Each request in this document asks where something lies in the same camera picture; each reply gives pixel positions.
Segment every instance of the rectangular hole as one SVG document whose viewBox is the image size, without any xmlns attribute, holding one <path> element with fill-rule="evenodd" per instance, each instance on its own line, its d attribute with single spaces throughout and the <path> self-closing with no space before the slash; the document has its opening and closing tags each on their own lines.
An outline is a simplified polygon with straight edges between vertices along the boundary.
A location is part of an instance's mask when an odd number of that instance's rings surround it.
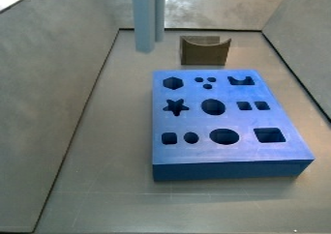
<svg viewBox="0 0 331 234">
<path fill-rule="evenodd" d="M 285 135 L 278 128 L 254 129 L 254 132 L 262 143 L 286 142 Z"/>
<path fill-rule="evenodd" d="M 266 102 L 255 102 L 255 106 L 259 110 L 270 110 L 270 106 Z"/>
<path fill-rule="evenodd" d="M 162 134 L 162 143 L 165 145 L 178 144 L 178 135 L 174 132 L 165 132 Z"/>
<path fill-rule="evenodd" d="M 241 110 L 253 110 L 253 106 L 249 102 L 237 102 Z"/>
</svg>

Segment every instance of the star-shaped hole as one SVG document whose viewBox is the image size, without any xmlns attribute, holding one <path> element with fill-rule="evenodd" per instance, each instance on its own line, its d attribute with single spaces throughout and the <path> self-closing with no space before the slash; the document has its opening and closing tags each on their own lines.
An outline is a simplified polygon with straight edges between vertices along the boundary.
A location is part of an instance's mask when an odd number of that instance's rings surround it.
<svg viewBox="0 0 331 234">
<path fill-rule="evenodd" d="M 167 100 L 169 106 L 163 108 L 165 111 L 173 111 L 175 116 L 182 114 L 183 110 L 190 110 L 187 106 L 183 105 L 185 100 L 179 99 L 178 101 Z"/>
</svg>

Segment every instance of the gray wall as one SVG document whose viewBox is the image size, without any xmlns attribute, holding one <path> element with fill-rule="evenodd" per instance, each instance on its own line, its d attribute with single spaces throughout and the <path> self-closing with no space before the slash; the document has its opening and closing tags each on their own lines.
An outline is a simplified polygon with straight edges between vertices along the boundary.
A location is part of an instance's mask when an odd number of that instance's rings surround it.
<svg viewBox="0 0 331 234">
<path fill-rule="evenodd" d="M 166 0 L 166 28 L 262 30 L 282 0 Z M 121 27 L 134 27 L 133 0 L 106 0 Z"/>
<path fill-rule="evenodd" d="M 331 0 L 285 0 L 263 32 L 331 118 Z"/>
<path fill-rule="evenodd" d="M 0 231 L 32 231 L 118 27 L 102 0 L 0 14 Z"/>
</svg>

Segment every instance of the shape sorter block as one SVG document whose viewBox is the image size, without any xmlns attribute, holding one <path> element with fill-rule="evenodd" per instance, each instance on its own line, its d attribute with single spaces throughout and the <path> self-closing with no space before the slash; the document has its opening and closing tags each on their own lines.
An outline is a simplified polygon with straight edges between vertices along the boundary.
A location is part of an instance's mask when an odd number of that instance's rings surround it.
<svg viewBox="0 0 331 234">
<path fill-rule="evenodd" d="M 257 71 L 154 72 L 155 181 L 297 176 L 313 161 Z"/>
</svg>

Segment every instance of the cutout hole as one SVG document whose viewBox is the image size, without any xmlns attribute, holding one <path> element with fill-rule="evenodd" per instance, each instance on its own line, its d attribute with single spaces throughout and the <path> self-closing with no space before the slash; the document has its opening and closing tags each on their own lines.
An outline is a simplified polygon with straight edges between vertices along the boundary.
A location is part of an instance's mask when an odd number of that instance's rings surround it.
<svg viewBox="0 0 331 234">
<path fill-rule="evenodd" d="M 219 100 L 209 99 L 202 103 L 202 110 L 210 115 L 222 115 L 226 112 L 226 106 Z"/>
<path fill-rule="evenodd" d="M 199 141 L 199 136 L 195 132 L 187 132 L 185 135 L 185 141 L 189 144 L 195 144 Z"/>
<path fill-rule="evenodd" d="M 203 88 L 207 89 L 207 90 L 211 90 L 211 89 L 213 89 L 213 85 L 209 84 L 209 83 L 206 83 L 206 84 L 203 85 Z"/>
<path fill-rule="evenodd" d="M 185 86 L 183 80 L 177 77 L 169 77 L 167 79 L 163 80 L 163 86 L 169 89 L 178 90 Z"/>
<path fill-rule="evenodd" d="M 255 106 L 259 110 L 270 110 L 270 106 L 266 102 L 255 102 Z"/>
<path fill-rule="evenodd" d="M 169 106 L 163 108 L 165 111 L 173 111 L 175 116 L 181 116 L 183 110 L 190 110 L 187 106 L 185 106 L 185 100 L 179 99 L 178 101 L 167 100 Z"/>
<path fill-rule="evenodd" d="M 162 134 L 162 143 L 165 145 L 178 144 L 178 135 L 174 132 L 165 132 Z"/>
<path fill-rule="evenodd" d="M 254 129 L 254 132 L 262 143 L 286 142 L 283 133 L 278 128 Z"/>
<path fill-rule="evenodd" d="M 253 106 L 249 102 L 237 102 L 241 110 L 253 110 Z"/>
<path fill-rule="evenodd" d="M 213 83 L 217 82 L 217 78 L 214 76 L 209 77 L 207 80 Z"/>
<path fill-rule="evenodd" d="M 218 129 L 211 131 L 211 140 L 222 145 L 231 145 L 238 142 L 239 134 L 234 130 Z"/>
<path fill-rule="evenodd" d="M 229 76 L 227 79 L 231 85 L 255 85 L 255 82 L 251 76 L 246 76 L 243 80 L 238 80 L 233 76 Z"/>
<path fill-rule="evenodd" d="M 195 82 L 198 82 L 198 83 L 203 82 L 203 78 L 202 77 L 197 77 L 195 78 Z"/>
</svg>

